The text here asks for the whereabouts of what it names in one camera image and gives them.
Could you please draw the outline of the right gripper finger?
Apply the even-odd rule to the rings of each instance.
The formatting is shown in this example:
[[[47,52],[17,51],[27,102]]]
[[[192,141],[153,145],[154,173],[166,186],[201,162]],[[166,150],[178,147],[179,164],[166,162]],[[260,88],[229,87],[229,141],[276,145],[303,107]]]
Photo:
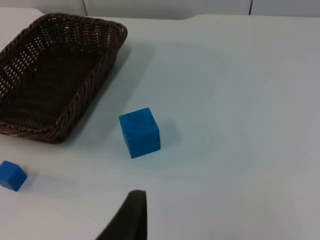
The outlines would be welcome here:
[[[132,190],[109,224],[97,237],[98,240],[147,240],[147,194]]]

